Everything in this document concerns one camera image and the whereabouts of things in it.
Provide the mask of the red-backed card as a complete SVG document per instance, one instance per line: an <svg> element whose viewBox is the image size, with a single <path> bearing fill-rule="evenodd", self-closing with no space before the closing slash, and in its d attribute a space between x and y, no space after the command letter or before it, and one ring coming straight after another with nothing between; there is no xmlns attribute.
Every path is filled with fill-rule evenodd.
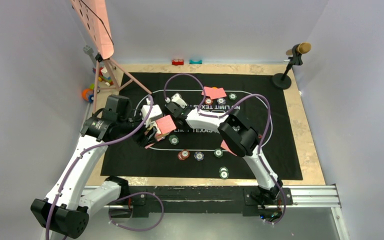
<svg viewBox="0 0 384 240"><path fill-rule="evenodd" d="M146 145L144 148L148 149L148 148L152 147L153 145L155 145L156 143L158 143L158 142L150 143L150 144Z"/></svg>
<svg viewBox="0 0 384 240"><path fill-rule="evenodd" d="M227 151L228 153L231 153L232 155L237 156L234 152L232 152L232 151L230 150L230 148L228 147L227 143L226 143L224 140L221 142L220 147L221 147L223 150Z"/></svg>
<svg viewBox="0 0 384 240"><path fill-rule="evenodd" d="M227 96L225 90L223 88L211 88L211 99L219 99L219 98L225 98Z"/></svg>

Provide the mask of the red playing card box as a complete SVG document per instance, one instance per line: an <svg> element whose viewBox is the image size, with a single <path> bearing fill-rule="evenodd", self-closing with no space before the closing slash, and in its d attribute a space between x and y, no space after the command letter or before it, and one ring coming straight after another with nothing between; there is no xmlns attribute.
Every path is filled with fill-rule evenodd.
<svg viewBox="0 0 384 240"><path fill-rule="evenodd" d="M170 115L152 121L145 133L157 142L165 138L168 134L177 129L175 122Z"/></svg>

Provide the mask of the green chips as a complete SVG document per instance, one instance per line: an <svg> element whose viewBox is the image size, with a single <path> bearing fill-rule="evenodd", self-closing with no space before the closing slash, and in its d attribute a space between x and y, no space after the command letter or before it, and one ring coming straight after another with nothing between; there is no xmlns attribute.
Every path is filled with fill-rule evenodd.
<svg viewBox="0 0 384 240"><path fill-rule="evenodd" d="M221 179L228 179L229 178L229 170L225 167L225 166L222 166L220 169L219 169L219 176Z"/></svg>
<svg viewBox="0 0 384 240"><path fill-rule="evenodd" d="M177 145L179 143L179 138L176 136L176 135L170 135L169 136L169 142L172 144L172 145Z"/></svg>
<svg viewBox="0 0 384 240"><path fill-rule="evenodd" d="M228 98L230 99L230 100L236 100L237 99L237 95L235 94L235 93L230 93L229 95L228 95Z"/></svg>

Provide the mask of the red chips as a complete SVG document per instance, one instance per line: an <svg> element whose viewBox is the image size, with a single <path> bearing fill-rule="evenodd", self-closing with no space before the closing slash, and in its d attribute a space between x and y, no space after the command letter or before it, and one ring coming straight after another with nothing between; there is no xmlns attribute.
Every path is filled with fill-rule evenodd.
<svg viewBox="0 0 384 240"><path fill-rule="evenodd" d="M205 104L206 106L212 106L213 103L214 103L213 100L210 99L210 98L206 98L206 99L204 100L204 104Z"/></svg>

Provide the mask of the red chip stack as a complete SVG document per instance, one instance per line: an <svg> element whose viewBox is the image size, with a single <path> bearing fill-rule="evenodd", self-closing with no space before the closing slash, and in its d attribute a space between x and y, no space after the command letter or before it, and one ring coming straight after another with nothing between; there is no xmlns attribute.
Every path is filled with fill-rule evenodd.
<svg viewBox="0 0 384 240"><path fill-rule="evenodd" d="M177 154L177 158L181 161L186 160L190 156L190 152L188 150L182 150Z"/></svg>

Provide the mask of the blue chip stack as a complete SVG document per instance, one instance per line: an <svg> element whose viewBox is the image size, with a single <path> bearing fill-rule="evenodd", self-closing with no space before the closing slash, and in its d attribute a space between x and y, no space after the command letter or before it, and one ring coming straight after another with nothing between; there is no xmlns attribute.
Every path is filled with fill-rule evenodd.
<svg viewBox="0 0 384 240"><path fill-rule="evenodd" d="M197 160L197 161L202 161L204 159L204 154L200 151L196 151L194 153L194 158Z"/></svg>

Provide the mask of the green chip stack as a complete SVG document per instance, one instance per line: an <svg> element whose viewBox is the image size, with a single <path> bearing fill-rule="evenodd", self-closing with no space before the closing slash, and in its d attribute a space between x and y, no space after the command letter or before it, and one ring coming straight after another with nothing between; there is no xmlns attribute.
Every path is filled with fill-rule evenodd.
<svg viewBox="0 0 384 240"><path fill-rule="evenodd" d="M215 149L214 150L214 155L217 157L217 158L221 158L222 156L223 156L223 150L222 149L220 149L220 148L217 148L217 149Z"/></svg>

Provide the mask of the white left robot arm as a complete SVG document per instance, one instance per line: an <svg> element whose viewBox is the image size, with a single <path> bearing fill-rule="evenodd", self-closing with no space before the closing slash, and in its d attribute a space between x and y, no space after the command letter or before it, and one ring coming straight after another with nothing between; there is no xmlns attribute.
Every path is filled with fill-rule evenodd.
<svg viewBox="0 0 384 240"><path fill-rule="evenodd" d="M148 96L143 119L121 136L124 118L124 102L121 95L110 95L106 106L88 118L80 131L77 145L67 167L56 184L43 199L34 199L30 210L44 228L41 239L77 239L85 231L90 218L105 205L130 203L135 197L147 196L148 192L131 192L127 180L110 176L101 186L84 194L84 187L98 160L110 145L145 133L146 121L158 106Z"/></svg>

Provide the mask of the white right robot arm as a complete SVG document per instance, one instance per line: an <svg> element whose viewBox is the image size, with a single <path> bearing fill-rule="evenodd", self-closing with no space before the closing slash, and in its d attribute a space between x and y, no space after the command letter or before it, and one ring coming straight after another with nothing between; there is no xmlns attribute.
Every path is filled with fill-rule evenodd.
<svg viewBox="0 0 384 240"><path fill-rule="evenodd" d="M251 169L264 202L272 204L280 196L286 196L282 181L263 153L263 139L259 138L250 120L238 110L230 113L208 112L170 102L165 105L163 112L171 116L176 126L181 129L202 129L220 134L229 150L242 157Z"/></svg>

